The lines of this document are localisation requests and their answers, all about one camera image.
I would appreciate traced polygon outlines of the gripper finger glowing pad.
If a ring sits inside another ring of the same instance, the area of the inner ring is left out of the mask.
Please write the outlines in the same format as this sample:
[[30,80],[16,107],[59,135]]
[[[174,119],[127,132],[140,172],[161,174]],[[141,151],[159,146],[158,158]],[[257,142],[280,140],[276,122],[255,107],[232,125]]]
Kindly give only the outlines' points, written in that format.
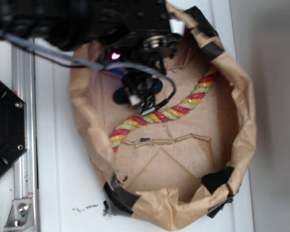
[[145,72],[129,72],[122,82],[132,106],[151,108],[155,105],[157,78]]

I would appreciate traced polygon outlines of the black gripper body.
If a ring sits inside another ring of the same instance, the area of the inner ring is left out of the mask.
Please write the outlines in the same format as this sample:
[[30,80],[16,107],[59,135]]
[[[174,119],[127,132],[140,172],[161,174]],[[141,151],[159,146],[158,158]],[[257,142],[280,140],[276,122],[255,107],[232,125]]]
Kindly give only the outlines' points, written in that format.
[[[73,68],[156,73],[156,62],[176,55],[184,31],[164,0],[0,0],[0,40]],[[68,56],[91,41],[119,61]]]

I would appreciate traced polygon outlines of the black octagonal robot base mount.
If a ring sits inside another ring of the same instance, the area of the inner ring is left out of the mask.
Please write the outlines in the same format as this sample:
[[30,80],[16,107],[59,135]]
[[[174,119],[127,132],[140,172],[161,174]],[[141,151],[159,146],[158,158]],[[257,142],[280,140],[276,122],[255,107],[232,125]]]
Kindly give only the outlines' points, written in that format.
[[0,80],[0,179],[27,150],[26,103]]

